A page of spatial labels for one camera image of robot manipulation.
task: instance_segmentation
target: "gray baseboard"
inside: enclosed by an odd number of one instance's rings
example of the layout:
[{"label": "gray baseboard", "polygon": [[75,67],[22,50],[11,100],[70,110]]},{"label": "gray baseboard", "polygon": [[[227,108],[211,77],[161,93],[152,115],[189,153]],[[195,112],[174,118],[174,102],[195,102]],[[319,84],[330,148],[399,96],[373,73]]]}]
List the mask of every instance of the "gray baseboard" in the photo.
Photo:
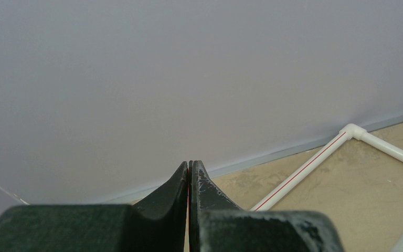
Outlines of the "gray baseboard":
[{"label": "gray baseboard", "polygon": [[[389,126],[393,126],[393,125],[399,124],[399,123],[403,123],[403,115],[392,118],[392,119],[388,119],[388,120],[385,120],[382,122],[377,122],[377,123],[373,123],[373,124],[369,124],[369,125],[362,125],[361,127],[363,127],[368,132],[370,132],[370,131],[380,130],[380,129],[383,129],[383,128],[386,128]],[[285,149],[282,151],[274,152],[274,153],[271,153],[271,154],[268,154],[265,156],[260,156],[255,159],[250,159],[250,160],[247,160],[247,161],[244,161],[241,163],[221,167],[219,169],[209,171],[209,176],[211,178],[222,176],[222,175],[225,175],[225,174],[228,174],[231,172],[240,171],[240,170],[250,168],[250,167],[253,167],[253,166],[256,166],[259,164],[268,163],[268,162],[271,162],[271,161],[274,161],[277,159],[284,158],[286,156],[294,155],[299,152],[311,150],[311,149],[326,145],[335,136],[336,135],[330,135],[329,137],[326,137],[326,138],[322,138],[322,139],[312,141],[312,142],[309,142],[306,144],[298,145],[298,146],[295,146],[295,147],[292,147],[289,149]],[[145,190],[138,190],[133,193],[127,193],[125,196],[111,199],[111,200],[105,201],[104,203],[109,203],[109,204],[129,203],[129,202],[138,200],[140,198],[144,198],[145,196],[147,196],[149,193],[153,192],[158,187],[159,187],[159,185],[145,189]]]}]

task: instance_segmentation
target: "pipe elbow fitting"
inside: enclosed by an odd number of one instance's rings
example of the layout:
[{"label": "pipe elbow fitting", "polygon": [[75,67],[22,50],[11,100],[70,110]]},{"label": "pipe elbow fitting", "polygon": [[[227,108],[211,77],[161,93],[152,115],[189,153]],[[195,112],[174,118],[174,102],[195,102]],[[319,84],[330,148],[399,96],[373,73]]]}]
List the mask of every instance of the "pipe elbow fitting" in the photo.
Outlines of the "pipe elbow fitting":
[{"label": "pipe elbow fitting", "polygon": [[357,140],[360,140],[363,134],[367,132],[364,128],[361,128],[353,123],[347,124],[343,129],[339,131],[339,133],[344,133],[347,132],[347,140],[350,140],[351,138],[355,138]]}]

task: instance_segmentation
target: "beige tile floor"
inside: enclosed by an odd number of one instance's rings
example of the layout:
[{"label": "beige tile floor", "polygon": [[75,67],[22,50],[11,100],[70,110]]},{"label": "beige tile floor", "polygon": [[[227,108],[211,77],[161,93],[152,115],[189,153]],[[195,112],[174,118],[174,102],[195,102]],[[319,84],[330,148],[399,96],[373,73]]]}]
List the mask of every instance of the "beige tile floor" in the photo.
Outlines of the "beige tile floor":
[{"label": "beige tile floor", "polygon": [[[403,149],[403,123],[372,132]],[[214,178],[250,209],[320,148]],[[350,140],[271,210],[314,210],[335,224],[346,251],[389,251],[403,233],[403,163]]]}]

